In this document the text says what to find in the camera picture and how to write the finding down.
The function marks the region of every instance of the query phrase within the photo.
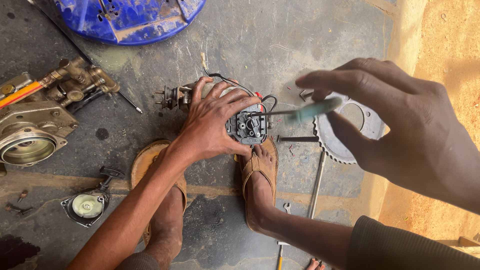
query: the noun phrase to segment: dark sleeve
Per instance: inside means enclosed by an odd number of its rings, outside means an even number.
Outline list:
[[[354,269],[480,270],[480,259],[361,216],[353,227],[347,255],[347,270]]]

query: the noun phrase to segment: spanner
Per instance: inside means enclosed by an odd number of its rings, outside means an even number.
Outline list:
[[[290,203],[286,203],[283,205],[283,208],[285,208],[285,210],[287,210],[287,214],[290,215]]]

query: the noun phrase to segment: blue plastic cover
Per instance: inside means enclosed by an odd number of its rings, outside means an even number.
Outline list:
[[[107,44],[135,46],[164,40],[185,29],[205,1],[55,0],[55,3],[66,25],[77,34]]]

